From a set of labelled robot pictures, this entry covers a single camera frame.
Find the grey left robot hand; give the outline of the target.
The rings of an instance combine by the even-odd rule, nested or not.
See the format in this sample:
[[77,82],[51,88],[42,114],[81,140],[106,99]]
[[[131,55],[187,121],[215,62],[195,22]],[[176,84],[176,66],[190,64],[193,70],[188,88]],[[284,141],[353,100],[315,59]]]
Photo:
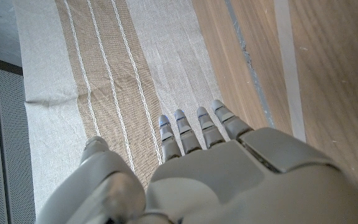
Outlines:
[[37,223],[358,223],[358,188],[321,151],[277,129],[252,129],[221,101],[198,108],[206,149],[184,112],[179,137],[158,119],[163,163],[143,187],[95,136],[79,167],[47,200]]

